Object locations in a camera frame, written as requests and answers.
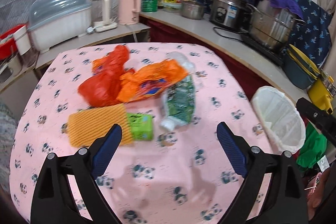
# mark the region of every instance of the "green tissue pack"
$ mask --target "green tissue pack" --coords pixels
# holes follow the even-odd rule
[[[153,118],[151,115],[127,113],[127,119],[135,141],[151,141],[153,139]]]

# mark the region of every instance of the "pink tablecloth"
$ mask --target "pink tablecloth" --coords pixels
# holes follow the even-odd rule
[[[168,52],[184,53],[195,63],[196,110],[192,124],[164,134],[160,98],[129,103],[128,112],[154,116],[155,138],[151,142],[119,147],[105,174],[96,182],[123,223],[217,223],[236,195],[243,179],[235,174],[216,138],[221,121],[243,136],[250,145],[271,152],[248,100],[222,60],[209,49],[194,44],[130,43],[126,67],[139,69],[159,62]],[[77,87],[91,76],[92,60],[112,51],[114,45],[87,47],[58,55],[33,92],[20,120],[10,161],[10,191],[22,216],[30,219],[31,201],[38,174],[46,155],[77,151],[69,145],[63,128],[71,113],[89,106],[77,94]],[[136,171],[146,169],[146,174]],[[260,210],[268,188],[264,179],[250,216]],[[70,177],[80,213],[90,218]],[[127,214],[136,214],[129,220]]]

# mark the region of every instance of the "red basket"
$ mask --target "red basket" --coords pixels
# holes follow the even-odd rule
[[[15,33],[17,30],[22,28],[26,24],[19,24],[15,26],[14,28],[10,29],[9,31],[5,32],[4,34],[0,35],[0,40],[6,38],[10,34]],[[6,43],[0,45],[0,60],[6,59],[8,56],[11,56],[12,50],[11,47],[13,47],[13,52],[17,51],[17,47],[15,44],[15,40],[12,37],[10,40],[8,40]]]

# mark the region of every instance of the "blue gripper pad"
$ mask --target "blue gripper pad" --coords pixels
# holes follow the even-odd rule
[[[105,142],[102,144],[92,159],[91,175],[93,179],[96,179],[97,177],[104,174],[108,164],[110,163],[121,142],[122,129],[120,125],[116,124],[110,129],[110,131],[107,133],[110,134],[105,138]]]
[[[220,145],[222,146],[235,172],[243,178],[246,178],[246,157],[234,142],[232,138],[233,136],[234,134],[226,124],[223,122],[218,124],[217,138]]]

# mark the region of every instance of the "white trash bin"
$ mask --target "white trash bin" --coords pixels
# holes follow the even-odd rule
[[[253,95],[252,107],[271,144],[273,153],[295,154],[306,139],[305,124],[292,101],[276,88],[263,86]]]

